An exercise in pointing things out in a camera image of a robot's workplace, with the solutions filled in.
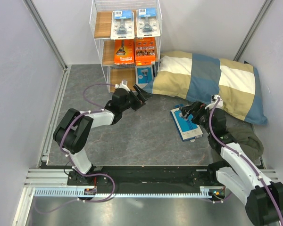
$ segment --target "blue box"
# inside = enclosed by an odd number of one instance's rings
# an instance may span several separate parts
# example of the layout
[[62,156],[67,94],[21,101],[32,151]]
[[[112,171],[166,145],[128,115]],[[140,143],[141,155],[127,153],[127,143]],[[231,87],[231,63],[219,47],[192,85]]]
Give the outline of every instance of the blue box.
[[137,66],[135,68],[135,75],[136,75],[136,84],[144,88],[149,82],[154,79],[153,75],[153,66],[152,65],[144,65],[144,66]]
[[203,133],[199,125],[196,125],[191,122],[193,116],[190,115],[188,119],[184,119],[182,117],[181,111],[179,110],[179,108],[183,107],[183,105],[176,105],[175,107],[176,108],[172,109],[170,113],[173,117],[173,120],[175,122],[175,125],[177,127],[181,139],[183,141],[186,141],[186,140],[195,140],[197,138],[202,137]]

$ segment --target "cardboard box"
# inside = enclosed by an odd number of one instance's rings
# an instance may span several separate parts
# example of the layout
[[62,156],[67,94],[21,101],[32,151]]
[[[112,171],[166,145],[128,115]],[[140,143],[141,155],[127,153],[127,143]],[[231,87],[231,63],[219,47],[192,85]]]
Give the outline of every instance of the cardboard box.
[[116,65],[134,64],[134,40],[115,40],[114,63]]
[[140,65],[155,64],[155,38],[137,38],[135,40],[135,63]]

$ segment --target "plaid pillowcase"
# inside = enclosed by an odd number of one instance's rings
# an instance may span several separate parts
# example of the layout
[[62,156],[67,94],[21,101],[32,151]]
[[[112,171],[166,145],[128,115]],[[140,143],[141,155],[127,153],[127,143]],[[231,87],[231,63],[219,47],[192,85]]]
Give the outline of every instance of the plaid pillowcase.
[[158,75],[144,90],[205,104],[218,94],[230,115],[252,124],[267,124],[259,74],[250,64],[181,51],[166,52],[162,54]]

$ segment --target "fabric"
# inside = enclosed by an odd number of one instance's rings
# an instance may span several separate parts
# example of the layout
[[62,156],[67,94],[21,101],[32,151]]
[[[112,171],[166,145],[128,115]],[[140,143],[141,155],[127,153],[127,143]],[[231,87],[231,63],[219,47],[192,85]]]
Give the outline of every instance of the fabric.
[[[254,162],[256,159],[263,155],[263,144],[252,129],[233,127],[228,128],[228,131],[238,141],[238,144],[240,145],[241,149],[252,162]],[[214,162],[221,161],[222,158],[220,155],[214,152],[213,160]]]
[[230,115],[252,124],[267,124],[255,67],[181,51],[161,55],[158,75],[145,91],[205,104],[210,104],[211,96],[218,94],[223,109]]

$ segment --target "gray floor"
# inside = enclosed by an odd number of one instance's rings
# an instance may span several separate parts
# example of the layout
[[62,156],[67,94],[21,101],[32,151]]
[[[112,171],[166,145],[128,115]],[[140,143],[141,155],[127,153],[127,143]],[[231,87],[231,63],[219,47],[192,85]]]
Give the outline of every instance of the gray floor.
[[[73,65],[70,71],[58,122],[69,108],[95,110],[83,99],[83,90],[95,82],[105,82],[100,65]],[[88,98],[105,105],[111,99],[106,86],[91,88]],[[195,142],[183,142],[170,110],[183,99],[154,95],[147,104],[134,112],[129,109],[113,126],[93,129],[85,146],[94,165],[207,165],[213,162],[207,133]],[[227,126],[250,127],[249,123],[227,115]],[[65,165],[67,158],[53,142],[49,165]]]

